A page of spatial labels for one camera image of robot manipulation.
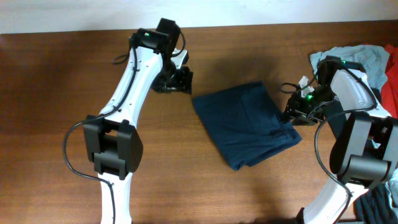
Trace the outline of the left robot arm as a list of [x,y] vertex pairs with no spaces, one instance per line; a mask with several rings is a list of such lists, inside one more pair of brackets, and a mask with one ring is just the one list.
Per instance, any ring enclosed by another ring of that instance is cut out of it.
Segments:
[[131,180],[143,155],[137,121],[148,92],[192,92],[188,52],[176,48],[181,37],[177,23],[164,18],[156,30],[133,33],[128,53],[115,61],[127,64],[116,90],[99,115],[86,118],[83,133],[88,160],[101,182],[102,223],[132,222]]

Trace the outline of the navy blue shorts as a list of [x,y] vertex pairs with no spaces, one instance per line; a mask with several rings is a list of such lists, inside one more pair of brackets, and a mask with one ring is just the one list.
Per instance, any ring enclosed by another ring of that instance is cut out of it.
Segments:
[[284,121],[262,82],[198,96],[192,102],[232,170],[254,166],[302,140],[292,123]]

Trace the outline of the black garment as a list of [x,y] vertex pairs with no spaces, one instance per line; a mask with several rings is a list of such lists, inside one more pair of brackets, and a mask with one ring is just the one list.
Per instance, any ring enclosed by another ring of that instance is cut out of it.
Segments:
[[[343,111],[338,101],[326,107],[324,114],[329,117]],[[328,121],[335,138],[338,138],[346,118],[339,116]],[[356,219],[367,224],[397,223],[397,169],[385,184],[379,184],[354,202]]]

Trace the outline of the light grey t-shirt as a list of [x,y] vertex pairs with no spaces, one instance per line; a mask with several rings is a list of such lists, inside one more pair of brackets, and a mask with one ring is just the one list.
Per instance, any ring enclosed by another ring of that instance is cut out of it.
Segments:
[[388,81],[386,66],[390,54],[380,46],[376,45],[357,45],[348,47],[333,47],[325,52],[317,52],[310,55],[310,63],[317,72],[317,64],[326,56],[339,57],[349,62],[361,63],[368,76],[368,84],[371,88],[381,91],[384,84]]

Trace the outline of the red garment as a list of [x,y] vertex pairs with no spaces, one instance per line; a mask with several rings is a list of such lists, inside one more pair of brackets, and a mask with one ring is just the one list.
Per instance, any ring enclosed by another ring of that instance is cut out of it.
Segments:
[[389,53],[385,74],[387,82],[382,87],[382,106],[393,118],[397,118],[397,47],[386,45],[384,49]]

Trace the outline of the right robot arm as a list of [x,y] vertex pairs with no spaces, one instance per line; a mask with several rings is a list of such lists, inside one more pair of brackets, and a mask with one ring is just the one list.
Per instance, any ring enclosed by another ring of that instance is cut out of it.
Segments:
[[[391,179],[397,167],[397,119],[382,107],[358,62],[327,56],[317,63],[313,79],[316,88],[298,83],[290,91],[283,115],[297,126],[318,126],[315,156],[328,180],[294,222],[338,223],[357,198]],[[334,132],[330,166],[325,167],[318,139],[333,119],[340,125]]]

